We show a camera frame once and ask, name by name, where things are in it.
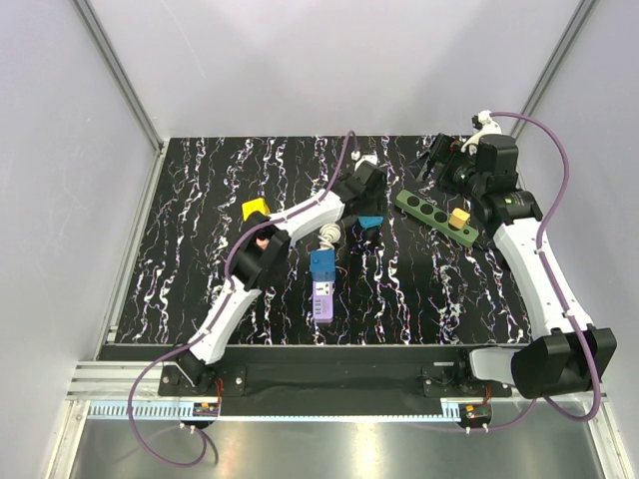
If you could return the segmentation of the light blue small adapter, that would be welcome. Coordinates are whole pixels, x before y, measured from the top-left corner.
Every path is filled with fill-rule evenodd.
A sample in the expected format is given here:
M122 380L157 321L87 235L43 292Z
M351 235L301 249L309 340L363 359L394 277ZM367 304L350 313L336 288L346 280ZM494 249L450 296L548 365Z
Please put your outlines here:
M359 216L357 222L363 230L379 228L384 220L384 216Z

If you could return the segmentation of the orange small adapter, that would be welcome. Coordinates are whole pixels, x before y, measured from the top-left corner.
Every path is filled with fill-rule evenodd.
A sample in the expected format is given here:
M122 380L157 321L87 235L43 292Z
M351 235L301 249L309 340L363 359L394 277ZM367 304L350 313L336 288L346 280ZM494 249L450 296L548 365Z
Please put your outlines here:
M470 212L455 208L449 215L448 225L452 229L463 230L470 220Z

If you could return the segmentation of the blue cube plug adapter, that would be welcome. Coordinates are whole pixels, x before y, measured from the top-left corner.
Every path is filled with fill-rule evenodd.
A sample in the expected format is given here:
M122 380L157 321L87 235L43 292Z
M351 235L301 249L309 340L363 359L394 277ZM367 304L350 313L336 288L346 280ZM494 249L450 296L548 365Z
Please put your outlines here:
M316 249L310 255L310 271L314 282L335 281L335 253L333 249Z

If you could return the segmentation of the yellow cube socket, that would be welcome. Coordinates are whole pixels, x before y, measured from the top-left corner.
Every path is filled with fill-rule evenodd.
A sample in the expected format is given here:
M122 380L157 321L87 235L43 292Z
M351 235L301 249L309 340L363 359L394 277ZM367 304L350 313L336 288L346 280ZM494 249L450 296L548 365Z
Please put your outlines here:
M242 214L245 222L254 213L260 213L263 216L271 214L271 210L264 198L256 198L242 203Z

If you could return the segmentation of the salmon pink small adapter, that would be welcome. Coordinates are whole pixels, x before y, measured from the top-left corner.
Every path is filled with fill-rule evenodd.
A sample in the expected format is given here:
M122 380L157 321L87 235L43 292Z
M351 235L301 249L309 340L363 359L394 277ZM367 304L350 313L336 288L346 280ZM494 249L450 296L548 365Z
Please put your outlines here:
M256 245L260 249L266 249L269 246L270 241L268 239L257 238Z

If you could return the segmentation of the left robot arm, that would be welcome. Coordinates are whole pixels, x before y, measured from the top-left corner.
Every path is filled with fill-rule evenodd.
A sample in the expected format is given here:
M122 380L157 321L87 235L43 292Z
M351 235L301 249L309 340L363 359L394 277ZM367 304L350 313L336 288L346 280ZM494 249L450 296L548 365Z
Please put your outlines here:
M211 365L223 357L240 320L283 267L291 247L327 224L383 212L385 189L383 168L362 161L329 189L287 210L250 214L225 263L222 291L197 332L176 354L181 383L193 394L208 393L216 381Z

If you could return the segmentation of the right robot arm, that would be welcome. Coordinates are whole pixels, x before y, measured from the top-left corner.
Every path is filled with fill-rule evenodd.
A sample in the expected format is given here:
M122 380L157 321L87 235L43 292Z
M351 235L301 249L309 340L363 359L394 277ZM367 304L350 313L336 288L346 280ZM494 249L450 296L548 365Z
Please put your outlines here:
M419 178L436 175L443 192L469 200L510 269L530 321L531 341L520 349L474 349L453 370L453 383L475 395L489 381L514 386L527 399L591 391L617 347L580 306L549 245L544 214L533 193L518 185L518 147L502 134L462 142L439 134L418 157Z

